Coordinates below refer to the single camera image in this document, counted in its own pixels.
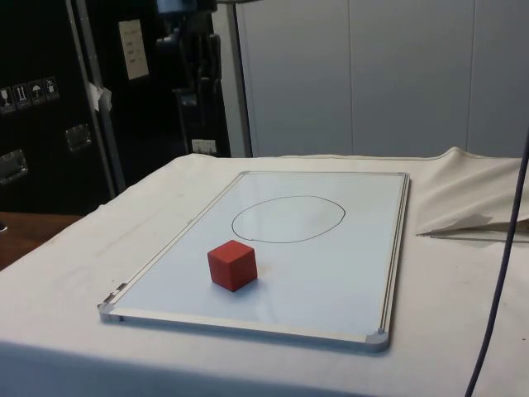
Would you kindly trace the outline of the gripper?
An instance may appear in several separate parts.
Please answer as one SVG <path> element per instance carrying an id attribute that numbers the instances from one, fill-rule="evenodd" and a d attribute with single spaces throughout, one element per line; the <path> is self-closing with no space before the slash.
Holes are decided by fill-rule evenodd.
<path id="1" fill-rule="evenodd" d="M 221 40 L 213 34 L 212 15 L 215 10 L 180 12 L 178 36 L 196 35 L 197 63 L 193 88 L 200 90 L 204 84 L 216 86 L 222 79 Z M 160 77 L 175 90 L 182 86 L 182 66 L 180 64 L 179 43 L 174 35 L 156 40 L 157 59 Z"/>

